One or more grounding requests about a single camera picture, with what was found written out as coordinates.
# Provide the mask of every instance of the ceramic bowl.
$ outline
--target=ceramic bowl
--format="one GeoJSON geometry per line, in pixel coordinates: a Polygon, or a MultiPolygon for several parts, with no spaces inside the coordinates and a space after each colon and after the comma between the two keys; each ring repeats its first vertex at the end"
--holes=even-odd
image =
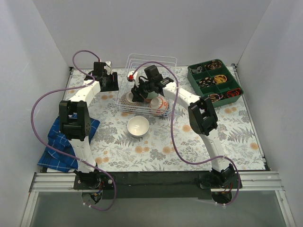
{"type": "Polygon", "coordinates": [[[169,103],[163,97],[153,98],[149,104],[149,107],[152,109],[151,113],[153,115],[162,115],[168,109],[169,103]]]}
{"type": "Polygon", "coordinates": [[[148,93],[148,95],[147,95],[147,97],[144,99],[144,101],[146,102],[146,103],[150,103],[151,102],[151,100],[153,99],[153,98],[155,98],[155,97],[158,97],[158,95],[159,94],[157,94],[156,92],[150,92],[150,93],[148,93]]]}
{"type": "Polygon", "coordinates": [[[142,116],[135,116],[127,123],[127,130],[134,137],[143,137],[149,128],[150,123],[142,116]]]}

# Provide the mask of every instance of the cup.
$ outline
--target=cup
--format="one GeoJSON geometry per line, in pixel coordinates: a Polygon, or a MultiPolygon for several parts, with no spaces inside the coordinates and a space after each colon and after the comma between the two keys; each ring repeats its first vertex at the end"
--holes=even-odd
{"type": "Polygon", "coordinates": [[[152,109],[151,113],[155,116],[164,114],[168,106],[168,101],[163,97],[153,98],[149,104],[149,107],[152,109]]]}

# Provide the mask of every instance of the floral pattern surface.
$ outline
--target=floral pattern surface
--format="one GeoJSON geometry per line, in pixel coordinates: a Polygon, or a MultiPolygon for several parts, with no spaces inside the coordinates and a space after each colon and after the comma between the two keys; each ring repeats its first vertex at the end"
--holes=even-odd
{"type": "MultiPolygon", "coordinates": [[[[121,82],[124,69],[113,69],[121,82]]],[[[187,79],[187,67],[177,67],[180,86],[194,93],[187,79]]],[[[69,87],[80,86],[84,75],[74,71],[69,87]]],[[[70,90],[66,99],[77,91],[70,90]]],[[[211,170],[211,163],[188,165],[175,153],[170,136],[170,116],[145,116],[150,123],[148,133],[134,138],[127,131],[127,122],[133,113],[119,111],[115,104],[118,91],[98,93],[89,106],[90,117],[100,125],[91,141],[91,152],[98,166],[106,171],[192,171],[211,170]]],[[[240,170],[265,169],[243,98],[236,103],[217,107],[219,139],[228,157],[240,170]]],[[[202,139],[189,126],[187,110],[176,106],[174,137],[182,157],[190,162],[209,158],[202,139]]]]}

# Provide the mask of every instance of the green organizer tray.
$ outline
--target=green organizer tray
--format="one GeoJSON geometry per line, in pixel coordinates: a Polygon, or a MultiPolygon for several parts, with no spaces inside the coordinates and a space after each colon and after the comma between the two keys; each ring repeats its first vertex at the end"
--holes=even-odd
{"type": "MultiPolygon", "coordinates": [[[[236,79],[233,77],[233,75],[229,72],[229,70],[227,69],[227,67],[225,66],[225,64],[220,60],[220,59],[214,59],[215,61],[220,61],[222,63],[222,67],[217,68],[215,70],[207,70],[206,67],[208,64],[211,64],[213,60],[210,61],[205,61],[202,63],[198,63],[198,64],[194,64],[194,65],[190,65],[188,66],[187,70],[187,78],[191,84],[191,86],[193,87],[193,89],[195,90],[196,94],[203,97],[203,96],[208,96],[210,94],[220,94],[220,95],[225,95],[226,92],[228,92],[229,90],[235,89],[235,88],[240,88],[242,93],[241,95],[244,94],[243,89],[240,87],[240,85],[238,84],[238,82],[236,81],[236,79]],[[197,69],[197,67],[202,66],[203,71],[201,73],[198,74],[192,74],[189,69],[197,69]],[[227,77],[227,81],[225,83],[222,84],[218,84],[218,85],[212,85],[210,87],[205,87],[205,88],[200,88],[198,85],[198,82],[201,79],[204,79],[206,77],[211,77],[214,78],[216,75],[225,75],[227,77]]],[[[236,102],[241,95],[235,96],[235,97],[231,97],[231,98],[224,98],[220,101],[216,101],[213,102],[214,108],[222,106],[222,105],[227,105],[230,103],[234,103],[236,102]]]]}

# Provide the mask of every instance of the white wire basket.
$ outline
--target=white wire basket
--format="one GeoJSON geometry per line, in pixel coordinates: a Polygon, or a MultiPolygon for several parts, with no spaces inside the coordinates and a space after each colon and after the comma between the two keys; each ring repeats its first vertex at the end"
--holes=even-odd
{"type": "MultiPolygon", "coordinates": [[[[168,100],[168,108],[166,110],[159,109],[153,109],[149,107],[149,103],[135,103],[131,104],[129,102],[125,101],[125,95],[131,91],[131,89],[134,87],[134,82],[129,82],[127,80],[127,75],[130,71],[134,71],[139,65],[147,62],[147,61],[157,61],[168,67],[173,73],[175,73],[176,65],[177,65],[177,59],[174,57],[163,57],[163,56],[153,56],[153,55],[144,55],[144,54],[136,54],[132,53],[128,56],[126,67],[124,70],[124,75],[122,78],[122,81],[119,84],[119,93],[116,98],[116,105],[119,107],[119,110],[122,112],[128,112],[128,113],[137,113],[137,114],[143,114],[143,115],[152,115],[152,116],[159,116],[159,117],[167,117],[171,110],[173,101],[168,100]]],[[[144,69],[146,67],[149,67],[151,65],[156,65],[159,72],[162,74],[163,78],[169,77],[174,80],[174,77],[171,75],[171,73],[165,69],[163,66],[157,65],[156,63],[149,63],[144,66],[142,66],[137,72],[138,75],[146,76],[144,73],[144,69]]]]}

